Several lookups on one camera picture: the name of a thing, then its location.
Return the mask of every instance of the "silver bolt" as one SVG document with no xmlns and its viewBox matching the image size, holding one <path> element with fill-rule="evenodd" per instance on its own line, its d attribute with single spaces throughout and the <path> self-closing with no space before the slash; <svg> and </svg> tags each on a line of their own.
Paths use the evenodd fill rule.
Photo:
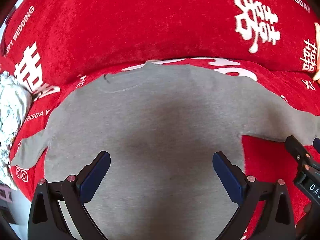
<svg viewBox="0 0 320 240">
<path fill-rule="evenodd" d="M 256 178 L 255 178 L 254 176 L 251 176 L 251 175 L 249 175 L 249 176 L 247 177 L 247 179 L 248 179 L 248 181 L 250 181 L 250 182 L 255 182 L 255 181 L 256 181 Z"/>
<path fill-rule="evenodd" d="M 282 186 L 285 184 L 285 182 L 284 182 L 283 179 L 278 179 L 278 183 L 279 183 L 280 185 L 282 185 Z"/>
<path fill-rule="evenodd" d="M 42 184 L 44 184 L 44 183 L 45 183 L 45 179 L 41 179 L 41 180 L 39 180 L 39 182 L 38 182 L 39 185 L 42 185 Z"/>
<path fill-rule="evenodd" d="M 70 176 L 67 177 L 67 180 L 68 180 L 69 182 L 73 182 L 75 179 L 76 179 L 76 176 L 75 176 L 75 175 L 70 175 Z"/>
</svg>

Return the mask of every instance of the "red bedding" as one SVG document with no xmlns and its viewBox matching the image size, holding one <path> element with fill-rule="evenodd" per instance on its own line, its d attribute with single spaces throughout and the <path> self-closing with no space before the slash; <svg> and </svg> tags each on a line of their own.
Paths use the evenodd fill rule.
<svg viewBox="0 0 320 240">
<path fill-rule="evenodd" d="M 317 20 L 305 0 L 24 0 L 7 26 L 0 63 L 35 101 L 10 159 L 71 91 L 149 59 L 232 58 L 229 64 L 212 58 L 172 64 L 249 76 L 295 109 L 320 115 L 320 87 L 310 77 Z M 296 167 L 283 144 L 244 136 L 243 147 L 246 174 L 286 181 L 297 221 L 307 199 L 292 183 Z M 30 200 L 44 177 L 44 158 L 29 170 L 11 167 Z M 278 173 L 271 174 L 275 162 Z"/>
</svg>

